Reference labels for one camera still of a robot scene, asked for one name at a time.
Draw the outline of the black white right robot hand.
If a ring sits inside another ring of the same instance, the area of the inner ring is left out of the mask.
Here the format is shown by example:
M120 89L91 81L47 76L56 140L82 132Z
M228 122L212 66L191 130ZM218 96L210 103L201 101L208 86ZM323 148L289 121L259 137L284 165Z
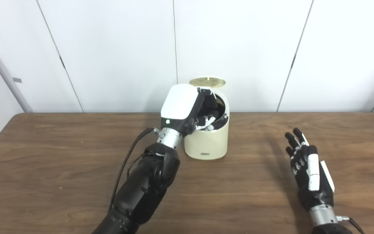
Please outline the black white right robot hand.
M334 206L334 182L325 161L319 159L317 147L309 144L303 132L294 128L286 132L290 168L297 183L297 197L304 209L325 204Z

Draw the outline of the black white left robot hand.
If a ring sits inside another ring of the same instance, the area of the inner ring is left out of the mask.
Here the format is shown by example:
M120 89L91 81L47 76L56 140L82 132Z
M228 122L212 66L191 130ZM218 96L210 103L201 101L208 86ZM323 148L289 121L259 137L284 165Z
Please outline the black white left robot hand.
M217 98L209 86L177 84L171 87L161 109L161 129L182 137L208 127L219 117Z

